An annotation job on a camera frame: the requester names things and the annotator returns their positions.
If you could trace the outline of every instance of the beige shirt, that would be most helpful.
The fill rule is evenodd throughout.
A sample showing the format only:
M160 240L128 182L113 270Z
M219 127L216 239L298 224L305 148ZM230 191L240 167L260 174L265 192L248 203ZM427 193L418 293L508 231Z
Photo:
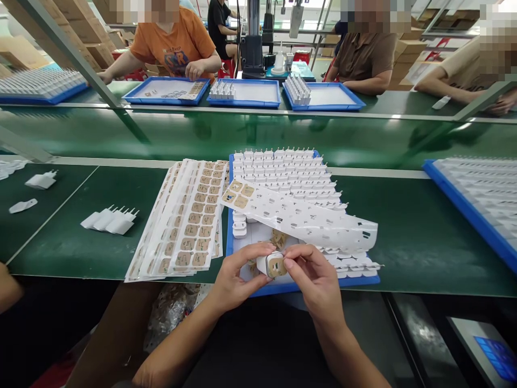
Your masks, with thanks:
M362 81L393 70L397 34L369 33L360 43L361 35L351 32L345 35L334 62L340 82Z
M454 51L440 66L447 73L447 84L469 92L488 89L493 80L480 76L479 37Z

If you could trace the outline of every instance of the blue display screen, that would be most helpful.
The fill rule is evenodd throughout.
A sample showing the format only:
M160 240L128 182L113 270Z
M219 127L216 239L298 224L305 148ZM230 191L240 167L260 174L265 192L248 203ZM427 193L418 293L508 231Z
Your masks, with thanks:
M474 339L498 375L504 380L517 383L517 359L512 351L503 343L493 339L476 336Z

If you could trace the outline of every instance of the white power adapter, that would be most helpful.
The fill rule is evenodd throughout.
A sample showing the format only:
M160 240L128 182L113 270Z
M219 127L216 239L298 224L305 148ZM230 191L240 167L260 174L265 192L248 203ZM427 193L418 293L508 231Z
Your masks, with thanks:
M55 183L55 175L58 171L51 170L44 174L36 174L25 182L25 186L32 187L33 189L46 190Z

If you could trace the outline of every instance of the orange t-shirt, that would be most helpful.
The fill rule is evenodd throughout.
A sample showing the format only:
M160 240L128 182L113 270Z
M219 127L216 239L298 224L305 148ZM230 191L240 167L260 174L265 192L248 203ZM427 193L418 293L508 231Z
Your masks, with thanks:
M174 23L171 33L156 23L139 23L129 50L142 62L158 61L172 77L184 77L187 64L209 58L215 45L195 12L179 7L179 21ZM203 73L201 77L213 80L214 74Z

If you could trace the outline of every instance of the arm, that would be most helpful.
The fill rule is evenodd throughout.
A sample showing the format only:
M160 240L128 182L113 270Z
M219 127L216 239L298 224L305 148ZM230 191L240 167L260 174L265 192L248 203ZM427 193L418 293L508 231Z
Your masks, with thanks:
M219 31L223 34L223 35L226 35L226 36L231 36L231 35L237 35L237 30L230 30L227 26L224 26L222 24L219 24L218 25L219 27Z
M272 280L261 274L244 282L238 275L240 268L248 260L271 254L275 249L273 244L259 242L226 257L205 300L149 355L133 383L142 388L169 388L178 384L219 317Z
M23 288L0 262L0 314L9 310L23 296Z
M217 51L214 50L211 56L205 59L198 59L189 62L185 68L185 76L192 81L196 81L203 73L216 73L221 68L221 58Z
M392 78L392 70L386 70L375 77L362 81L343 82L348 89L368 95L380 95L388 89L389 81Z
M335 268L313 245L292 245L284 257L287 271L303 293L334 377L343 386L390 387L346 325Z
M517 103L517 88L513 88L509 92L500 96L495 104L487 108L488 112L496 116L504 116Z
M144 66L144 62L140 61L136 58L131 51L126 51L117 60L108 67L107 70L98 73L99 77L104 81L107 85L114 78L123 77L126 74L131 73L132 71L141 68Z
M336 66L332 66L329 70L329 72L327 73L327 78L326 78L326 82L334 82L334 80L336 79L337 75L338 75L338 68Z
M459 103L468 105L480 96L484 91L469 92L463 89L455 88L447 85L443 80L447 78L447 73L442 66L438 66L427 74L419 83L416 84L415 90L432 94L433 96L442 98L446 95Z

